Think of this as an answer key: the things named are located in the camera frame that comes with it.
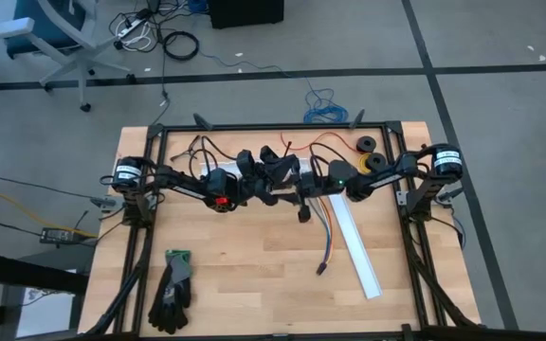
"robotic arm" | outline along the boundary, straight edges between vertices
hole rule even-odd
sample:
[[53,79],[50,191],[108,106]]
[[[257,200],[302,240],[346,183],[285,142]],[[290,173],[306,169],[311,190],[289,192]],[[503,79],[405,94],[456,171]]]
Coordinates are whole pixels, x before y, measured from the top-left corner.
[[[428,171],[419,170],[419,160],[426,156],[431,156],[431,165]],[[402,153],[391,165],[369,174],[360,174],[355,167],[341,160],[329,163],[328,175],[313,171],[300,173],[300,161],[294,154],[278,157],[267,146],[261,149],[260,158],[261,161],[256,162],[250,151],[243,150],[236,159],[241,177],[217,168],[197,179],[170,166],[158,167],[151,160],[130,156],[118,161],[114,175],[108,176],[111,182],[103,184],[111,185],[123,194],[126,224],[149,224],[152,217],[145,195],[164,188],[201,200],[220,213],[247,206],[252,197],[259,198],[268,206],[284,200],[300,206],[299,221],[305,223],[311,218],[306,198],[338,194],[346,189],[350,200],[360,202],[377,188],[406,177],[417,177],[423,182],[418,189],[408,192],[406,210],[414,219],[428,220],[431,200],[443,186],[460,180],[463,175],[460,152],[448,144]],[[141,180],[148,177],[152,177],[152,181],[143,184]],[[290,188],[294,191],[278,193]]]

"chair wheel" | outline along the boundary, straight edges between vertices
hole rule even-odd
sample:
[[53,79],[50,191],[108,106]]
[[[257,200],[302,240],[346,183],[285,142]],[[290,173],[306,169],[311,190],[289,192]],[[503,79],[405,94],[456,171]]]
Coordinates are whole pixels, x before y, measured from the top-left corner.
[[130,84],[138,84],[137,77],[134,76],[134,74],[127,74],[125,76],[125,79],[128,80],[128,82],[130,82]]

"yellow cable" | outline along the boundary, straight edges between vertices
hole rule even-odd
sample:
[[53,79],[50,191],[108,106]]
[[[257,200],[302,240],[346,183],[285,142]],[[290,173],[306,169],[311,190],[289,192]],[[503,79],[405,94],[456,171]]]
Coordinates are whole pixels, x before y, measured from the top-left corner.
[[25,213],[30,219],[32,219],[35,222],[37,222],[39,224],[42,224],[44,226],[59,228],[61,230],[69,231],[69,232],[75,232],[75,233],[77,233],[79,235],[89,237],[89,238],[97,238],[98,237],[97,235],[78,230],[77,228],[72,228],[72,227],[68,227],[68,226],[62,226],[62,225],[58,225],[58,224],[49,223],[49,222],[43,220],[42,218],[40,218],[37,214],[35,214],[35,213],[31,212],[30,210],[28,210],[26,207],[20,205],[20,203],[18,203],[14,199],[8,197],[8,195],[6,195],[6,194],[0,193],[0,198],[4,199],[5,201],[7,201],[7,202],[9,202],[11,204],[13,204],[18,209],[23,211],[23,213]]
[[328,219],[328,226],[330,227],[330,253],[328,254],[328,259],[326,260],[326,264],[330,262],[330,259],[332,258],[332,250],[334,249],[334,243],[333,243],[333,237],[334,233],[332,231],[332,220],[330,219],[330,212],[328,211],[328,207],[323,203],[323,200],[318,197],[319,203],[321,204],[321,207],[323,208],[323,214],[326,215],[326,219]]
[[369,174],[371,170],[366,167],[366,161],[368,161],[368,156],[370,156],[370,153],[364,153],[359,156],[359,159],[357,160],[357,170],[362,174]]

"black box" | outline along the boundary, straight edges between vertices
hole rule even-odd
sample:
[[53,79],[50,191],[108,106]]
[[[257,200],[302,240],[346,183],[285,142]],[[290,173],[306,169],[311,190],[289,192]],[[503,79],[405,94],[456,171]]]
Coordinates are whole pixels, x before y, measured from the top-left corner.
[[208,0],[212,27],[275,24],[283,20],[283,0]]

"work glove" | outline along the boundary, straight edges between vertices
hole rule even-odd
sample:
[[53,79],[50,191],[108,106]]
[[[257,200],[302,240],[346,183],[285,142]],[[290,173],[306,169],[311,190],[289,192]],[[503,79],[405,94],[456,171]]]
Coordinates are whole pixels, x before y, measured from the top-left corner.
[[149,311],[149,323],[160,332],[174,334],[189,323],[183,308],[191,305],[190,258],[189,251],[166,251],[166,269]]

